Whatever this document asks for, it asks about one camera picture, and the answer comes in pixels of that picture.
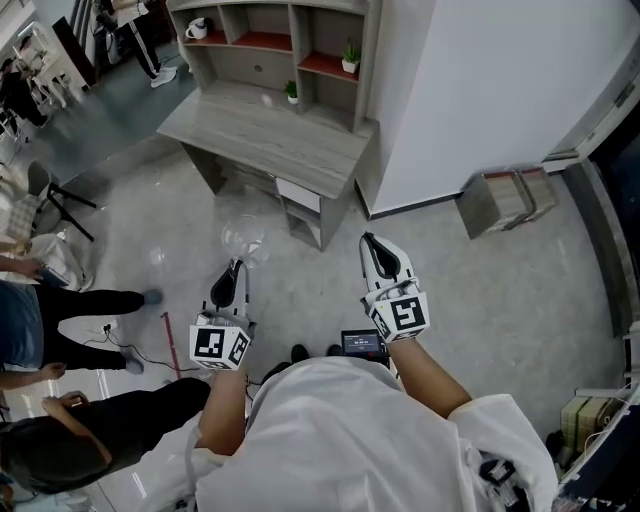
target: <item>white shirt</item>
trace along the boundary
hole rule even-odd
[[[149,14],[149,9],[142,3],[133,5],[131,7],[125,7],[116,11],[116,20],[118,21],[118,27],[123,27],[127,23],[137,20],[140,16]]]
[[[40,71],[44,66],[44,62],[42,61],[42,57],[38,55],[38,52],[34,50],[31,46],[25,48],[20,52],[20,59],[29,66],[30,69],[34,71]]]
[[[553,463],[509,395],[445,420],[378,363],[311,359],[261,388],[233,457],[198,470],[198,510],[489,511],[479,450],[511,461],[533,510],[550,510]]]

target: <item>baseboard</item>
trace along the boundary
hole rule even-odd
[[[383,212],[371,213],[369,211],[369,207],[367,206],[367,202],[364,200],[362,190],[360,190],[360,185],[358,185],[357,181],[355,182],[355,188],[358,199],[360,200],[360,206],[362,206],[362,210],[364,211],[367,220],[382,219],[383,217],[389,217],[390,215],[395,215],[397,213],[409,212],[411,210],[417,210],[418,208],[424,208],[425,206],[431,206],[432,204],[444,203],[445,201],[457,199],[462,195],[462,192],[456,192],[455,194],[447,194],[446,196],[434,197],[432,199],[427,199],[426,201],[420,201],[419,203],[392,208],[391,210],[385,210]]]

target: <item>hand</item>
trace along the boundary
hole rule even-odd
[[[67,371],[67,365],[64,363],[49,363],[42,367],[40,376],[42,380],[58,380]]]
[[[15,272],[18,272],[23,276],[27,276],[35,280],[41,279],[40,275],[38,274],[38,270],[43,267],[44,265],[38,260],[15,260],[13,263],[13,269]]]
[[[89,403],[89,400],[87,400],[87,397],[82,391],[70,391],[62,395],[58,400],[60,400],[62,405],[67,409],[70,409],[74,405]]]
[[[55,417],[58,411],[64,409],[64,405],[62,405],[60,399],[56,398],[55,396],[45,396],[42,399],[42,408],[47,414]]]

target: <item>clear glass object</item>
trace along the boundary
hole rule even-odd
[[[240,215],[222,229],[222,246],[232,258],[255,268],[269,259],[265,246],[265,230],[253,215]]]

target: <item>white wall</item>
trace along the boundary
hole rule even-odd
[[[32,3],[22,7],[14,2],[0,17],[0,53],[13,51],[11,46],[16,42],[18,33],[36,19],[36,11]]]
[[[638,34],[628,0],[437,2],[371,210],[457,192],[480,169],[540,162]]]
[[[380,121],[381,165],[358,177],[373,206],[424,49],[436,0],[383,0],[368,117]]]
[[[69,25],[71,25],[71,14],[73,14],[73,7],[76,0],[32,0],[38,11],[38,16],[43,23],[51,26],[63,16],[67,18]],[[91,61],[94,62],[95,53],[95,40],[91,33],[91,27],[93,26],[95,16],[91,13],[91,23],[87,28],[87,44],[84,49],[85,54]]]

